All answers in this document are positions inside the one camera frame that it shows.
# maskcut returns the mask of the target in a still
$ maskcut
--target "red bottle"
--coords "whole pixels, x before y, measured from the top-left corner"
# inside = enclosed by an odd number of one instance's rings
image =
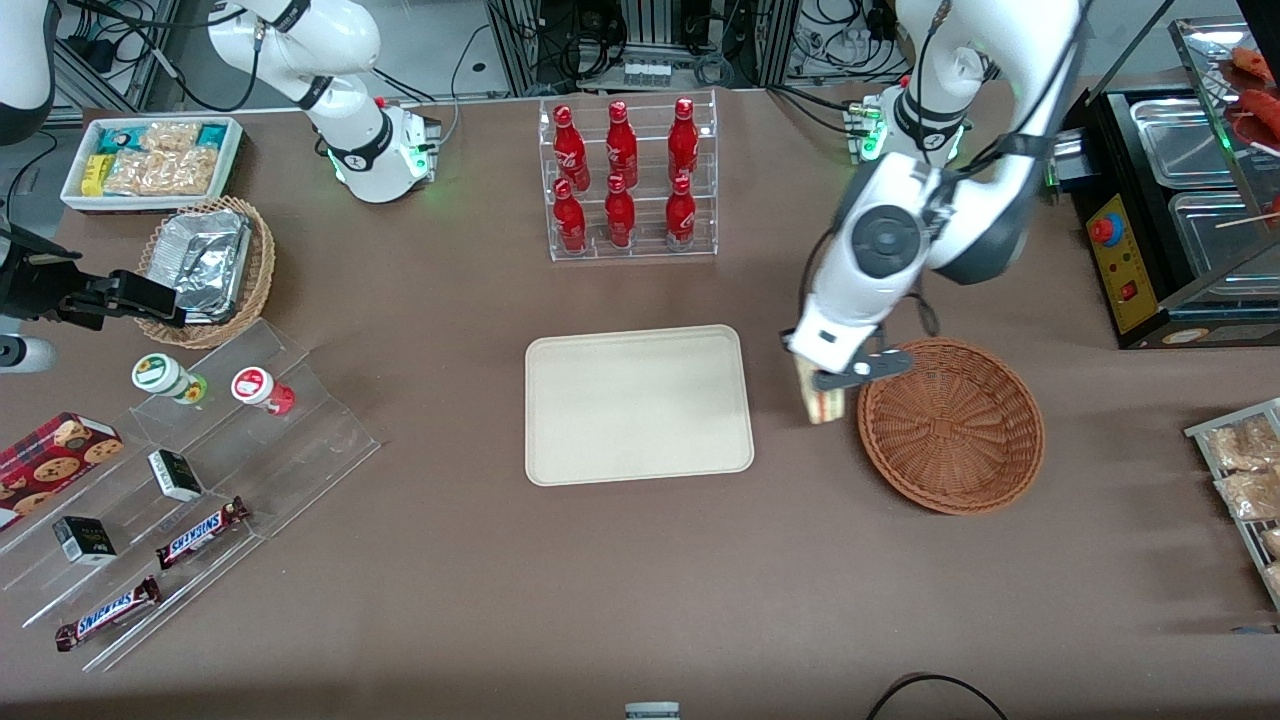
[[[627,192],[621,173],[609,176],[609,196],[604,199],[604,214],[609,218],[609,242],[620,250],[631,247],[636,233],[636,204]]]
[[[698,169],[698,126],[694,124],[694,101],[687,97],[676,100],[676,122],[667,136],[667,174],[676,182],[680,173],[694,177]]]
[[[609,152],[609,172],[620,173],[627,187],[640,182],[640,154],[636,149],[636,131],[627,120],[627,104],[609,102],[609,135],[604,138]]]
[[[556,163],[561,177],[573,183],[573,190],[586,192],[591,186],[591,173],[586,169],[586,143],[582,133],[573,127],[573,113],[568,105],[557,105],[552,111],[556,118]]]
[[[582,214],[582,205],[573,197],[573,186],[567,179],[556,178],[553,188],[556,204],[552,205],[552,214],[556,215],[561,243],[564,252],[581,255],[586,252],[586,215]]]
[[[667,247],[682,252],[694,242],[694,213],[698,206],[689,195],[689,176],[677,177],[671,188],[671,197],[667,199]]]

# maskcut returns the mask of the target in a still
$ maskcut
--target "bottle rack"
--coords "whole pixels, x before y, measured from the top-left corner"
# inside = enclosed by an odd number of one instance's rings
[[[124,450],[22,523],[0,534],[0,602],[6,615],[49,638],[155,575],[164,600],[67,653],[84,671],[108,670],[168,623],[227,570],[275,537],[380,445],[306,364],[306,351],[266,320],[191,366],[209,393],[191,406],[151,396],[113,421]],[[285,415],[230,396],[236,372],[257,365],[293,388]],[[191,462],[204,493],[178,502],[160,493],[147,456],[164,447]],[[239,496],[252,511],[195,556],[161,571],[156,548]],[[67,561],[52,524],[63,515],[97,518],[118,556],[97,568]]]
[[[694,215],[694,238],[687,250],[667,247],[667,199],[671,196],[671,178],[667,174],[667,135],[675,120],[676,99],[694,101],[694,124],[698,126],[698,169],[692,174],[690,195],[698,205]],[[543,169],[543,201],[547,206],[547,237],[552,260],[602,260],[627,258],[686,258],[690,255],[716,255],[719,249],[719,223],[717,215],[718,147],[716,95],[713,92],[657,92],[611,96],[627,102],[627,115],[636,131],[640,182],[631,188],[636,206],[636,237],[627,250],[614,247],[608,238],[604,199],[608,196],[605,179],[609,163],[604,138],[609,132],[608,108],[593,96],[557,97],[543,100],[538,110],[538,150]],[[571,255],[564,251],[556,229],[552,208],[556,196],[552,183],[559,177],[556,164],[556,123],[552,110],[568,105],[573,110],[573,124],[586,143],[586,167],[591,172],[591,184],[576,193],[586,214],[586,251]]]

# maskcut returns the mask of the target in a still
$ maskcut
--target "brown wicker basket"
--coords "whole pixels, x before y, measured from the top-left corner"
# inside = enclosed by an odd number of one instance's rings
[[[178,345],[188,350],[218,347],[244,332],[262,314],[262,307],[266,305],[266,296],[271,291],[271,272],[275,270],[275,240],[271,238],[271,228],[266,227],[266,223],[262,222],[262,215],[252,205],[237,197],[219,197],[218,200],[183,208],[178,213],[211,213],[214,210],[236,210],[253,222],[253,236],[250,240],[248,258],[244,259],[244,279],[241,282],[239,296],[236,299],[239,310],[236,311],[236,316],[230,322],[223,325],[170,328],[152,320],[137,320],[142,332],[156,342]],[[156,249],[160,227],[151,233],[151,242],[142,251],[142,260],[138,263],[138,274],[141,275],[145,275],[147,268],[151,265],[151,254]]]
[[[1018,500],[1044,457],[1044,421],[1023,380],[955,340],[916,340],[902,350],[913,369],[858,397],[858,432],[876,468],[938,512],[991,512]]]

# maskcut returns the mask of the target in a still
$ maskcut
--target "brown table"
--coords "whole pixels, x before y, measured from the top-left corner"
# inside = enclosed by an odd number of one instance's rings
[[[594,720],[669,698],[690,720],[860,717],[915,670],[1015,719],[1280,715],[1280,638],[1226,634],[1274,615],[1180,433],[1280,395],[1276,355],[1116,351],[1078,223],[1044,206],[1005,277],[927,282],[945,332],[1036,393],[1043,471],[995,515],[924,511],[851,423],[805,423],[778,347],[852,172],[842,140],[764,92],[719,102],[721,255],[675,266],[552,265],[534,102],[467,105],[440,179],[385,206],[334,181],[301,114],[243,115],[233,190],[279,243],[266,316],[387,445],[110,673],[0,618],[0,715]],[[977,136],[1007,106],[986,94]],[[132,268],[155,222],[68,213],[58,240],[86,269]],[[748,471],[529,483],[531,341],[704,323],[742,338]],[[28,331],[61,361],[0,378],[0,438],[141,400],[127,368],[159,347],[132,322]],[[919,334],[910,305],[890,333]],[[909,711],[983,716],[915,688],[882,717]]]

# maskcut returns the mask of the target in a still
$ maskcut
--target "beige tray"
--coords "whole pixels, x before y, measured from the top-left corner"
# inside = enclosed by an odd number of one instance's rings
[[[535,484],[741,473],[754,456],[733,328],[548,337],[525,352]]]

